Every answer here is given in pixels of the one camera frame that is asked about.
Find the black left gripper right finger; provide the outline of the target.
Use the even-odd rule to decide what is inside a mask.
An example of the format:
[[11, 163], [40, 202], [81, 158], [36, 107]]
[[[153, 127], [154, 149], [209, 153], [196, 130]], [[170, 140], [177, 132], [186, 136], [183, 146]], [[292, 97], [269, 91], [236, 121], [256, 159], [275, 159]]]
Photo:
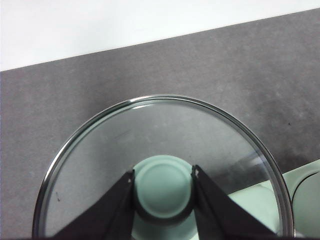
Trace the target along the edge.
[[199, 165], [192, 166], [194, 213], [200, 238], [276, 238], [277, 235], [235, 203]]

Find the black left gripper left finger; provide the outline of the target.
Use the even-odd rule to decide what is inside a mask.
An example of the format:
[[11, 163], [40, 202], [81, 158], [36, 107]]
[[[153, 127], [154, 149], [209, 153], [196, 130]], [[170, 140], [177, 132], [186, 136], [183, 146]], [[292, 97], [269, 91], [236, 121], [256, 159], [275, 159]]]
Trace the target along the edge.
[[135, 215], [134, 176], [134, 171], [126, 172], [95, 204], [54, 237], [130, 238]]

